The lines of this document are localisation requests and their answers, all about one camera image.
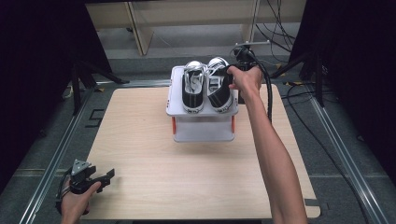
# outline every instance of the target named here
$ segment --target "wooden board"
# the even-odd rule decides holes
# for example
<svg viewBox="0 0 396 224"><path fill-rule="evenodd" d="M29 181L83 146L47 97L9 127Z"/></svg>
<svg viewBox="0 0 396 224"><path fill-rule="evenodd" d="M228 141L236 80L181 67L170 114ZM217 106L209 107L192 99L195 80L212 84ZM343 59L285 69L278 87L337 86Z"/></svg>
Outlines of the wooden board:
<svg viewBox="0 0 396 224"><path fill-rule="evenodd" d="M296 166L305 199L316 199L276 86L273 123ZM165 113L168 88L114 91L87 161L115 168L85 219L262 219L270 206L244 105L235 139L177 143ZM262 88L262 99L266 99ZM309 217L319 207L307 206Z"/></svg>

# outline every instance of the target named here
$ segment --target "wrist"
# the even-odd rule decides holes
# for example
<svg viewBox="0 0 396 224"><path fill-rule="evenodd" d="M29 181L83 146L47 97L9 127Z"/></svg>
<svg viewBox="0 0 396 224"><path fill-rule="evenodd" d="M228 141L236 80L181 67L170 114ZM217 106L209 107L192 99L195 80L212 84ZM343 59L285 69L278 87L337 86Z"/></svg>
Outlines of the wrist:
<svg viewBox="0 0 396 224"><path fill-rule="evenodd" d="M70 218L69 216L62 216L61 224L78 224L79 220Z"/></svg>
<svg viewBox="0 0 396 224"><path fill-rule="evenodd" d="M242 97L244 98L246 105L254 104L254 102L257 99L259 99L259 100L262 99L260 97L260 91L256 91L256 90L244 91Z"/></svg>

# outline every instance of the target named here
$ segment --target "wire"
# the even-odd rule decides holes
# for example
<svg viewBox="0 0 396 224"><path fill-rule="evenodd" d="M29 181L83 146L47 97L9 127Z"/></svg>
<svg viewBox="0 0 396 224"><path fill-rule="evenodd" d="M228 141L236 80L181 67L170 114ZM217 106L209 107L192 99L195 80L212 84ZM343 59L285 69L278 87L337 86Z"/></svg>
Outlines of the wire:
<svg viewBox="0 0 396 224"><path fill-rule="evenodd" d="M272 66L277 66L277 64L270 63L270 62L268 62L268 61L265 61L265 60L260 60L260 62L263 62L263 63L268 63L269 65L272 65Z"/></svg>
<svg viewBox="0 0 396 224"><path fill-rule="evenodd" d="M271 42L271 53L272 53L273 57L274 57L275 59L277 59L278 61L282 62L282 63L287 63L286 61L280 60L280 59L278 59L278 58L275 56L274 50L273 50L273 44L276 44L277 46L279 46L280 48L284 49L284 50L287 51L287 52L291 52L290 45L293 44L293 42L291 41L291 38L293 38L293 39L295 39L295 38L292 37L291 35L289 35L289 34L285 31L285 29L283 28L283 26L282 26L282 21L281 21L281 17L280 17L280 9L281 9L281 5L282 5L282 1L281 1L281 0L277 0L276 2L277 2L277 13L275 12L275 10L274 10L273 6L271 5L270 1L267 0L268 6L271 8L271 10L272 10L272 12L273 12L273 14L274 14L274 17L275 17L275 19L276 19L276 26L275 26L275 28L274 28L274 31L270 31L270 30L268 29L268 27L265 26L265 24L264 24L264 27L265 27L267 30L269 30L270 32L272 32L272 37L271 37L271 38L268 37L268 36L260 29L260 27L259 27L257 24L256 24L256 27L257 27L257 29L260 31L260 33L262 33L262 35L263 35L267 40L270 40L270 42ZM280 28L280 30L282 31L282 34L279 34L279 33L276 32L276 28L277 28L277 27ZM285 43L286 43L286 45L287 45L286 48L283 47L282 45L276 43L276 42L274 41L275 35L282 35L282 36L283 36L283 38L284 38L284 40L285 40Z"/></svg>
<svg viewBox="0 0 396 224"><path fill-rule="evenodd" d="M290 93L291 93L291 90L292 90L294 87L296 87L296 86L290 87L290 89L288 90L288 93L287 93L287 98L286 98L286 99L288 100L288 103L289 103L291 109L294 111L295 115L296 115L297 118L300 120L300 122L305 126L305 128L306 128L306 129L311 133L311 135L315 138L315 140L317 140L317 142L318 142L318 143L320 144L320 146L323 148L323 150L324 150L324 152L326 153L326 155L327 155L327 156L329 157L329 159L332 161L332 164L334 165L334 167L337 169L337 171L340 173L340 175L344 178L344 180L346 181L346 183L349 185L350 189L352 190L352 192L353 192L353 194L354 194L354 196L355 196L355 198L356 198L356 200L357 200L357 202L358 202L358 205L359 205L359 208L360 208L360 210L361 210L361 213L363 214L363 218L364 218L365 223L369 223L368 217L367 217L366 213L364 212L364 208L363 208L362 202L361 202L361 200L360 200L360 197L359 197L359 195L358 195L358 192L353 188L352 184L351 184L350 181L347 179L347 177L346 177L346 175L344 174L344 172L342 171L341 167L335 162L335 160L334 160L334 158L332 157L332 155L330 154L329 150L323 145L323 143L320 142L320 140L318 139L318 137L315 136L315 134L311 131L311 129L309 129L309 127L305 124L305 122L303 121L303 119L302 119L302 118L300 117L300 115L297 113L297 111L296 111L296 109L294 108L293 104L290 102Z"/></svg>
<svg viewBox="0 0 396 224"><path fill-rule="evenodd" d="M64 180L66 179L67 175L70 174L70 172L72 172L72 167L70 167L66 172L64 172L61 182L59 182L58 192L56 194L57 199L62 199L62 189L64 188Z"/></svg>
<svg viewBox="0 0 396 224"><path fill-rule="evenodd" d="M264 26L264 28L265 28L267 31L271 32L271 33L274 34L274 35L286 35L288 38L291 38L291 39L295 39L295 38L296 38L296 37L294 37L294 36L292 36L292 35L289 35L289 34L280 34L280 33L274 32L274 31L270 30L270 28L268 28L268 27L265 25L265 23L263 23L262 25Z"/></svg>
<svg viewBox="0 0 396 224"><path fill-rule="evenodd" d="M272 105L273 105L273 93L272 93L272 86L271 86L271 78L270 75L267 71L267 69L264 67L262 63L256 58L256 56L249 51L247 53L260 67L260 70L262 70L262 74L265 79L265 83L267 86L267 92L268 92L268 108L267 108L267 116L270 121L272 121Z"/></svg>

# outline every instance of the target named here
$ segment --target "shoe rack shelf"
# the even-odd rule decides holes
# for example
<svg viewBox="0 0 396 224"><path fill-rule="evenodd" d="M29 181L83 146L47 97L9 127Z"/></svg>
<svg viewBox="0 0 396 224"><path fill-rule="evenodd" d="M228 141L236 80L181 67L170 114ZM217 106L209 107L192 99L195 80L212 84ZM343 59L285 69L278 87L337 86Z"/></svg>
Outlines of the shoe rack shelf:
<svg viewBox="0 0 396 224"><path fill-rule="evenodd" d="M174 140L176 142L224 142L234 139L234 115L238 113L237 98L225 113L216 112L206 97L204 88L204 108L197 114L189 114L183 108L182 78L184 66L172 69L166 114L172 118Z"/></svg>

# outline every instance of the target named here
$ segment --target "black and white sneaker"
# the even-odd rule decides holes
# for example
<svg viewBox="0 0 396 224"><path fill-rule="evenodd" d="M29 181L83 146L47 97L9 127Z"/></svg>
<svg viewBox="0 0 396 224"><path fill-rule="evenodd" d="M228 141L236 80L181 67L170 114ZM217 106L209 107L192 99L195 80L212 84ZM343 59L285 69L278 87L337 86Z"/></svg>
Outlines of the black and white sneaker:
<svg viewBox="0 0 396 224"><path fill-rule="evenodd" d="M184 66L182 80L183 108L197 114L204 108L205 64L192 61Z"/></svg>
<svg viewBox="0 0 396 224"><path fill-rule="evenodd" d="M219 113L228 111L233 104L233 90L229 88L232 80L225 71L228 65L220 57L210 60L207 65L207 97Z"/></svg>

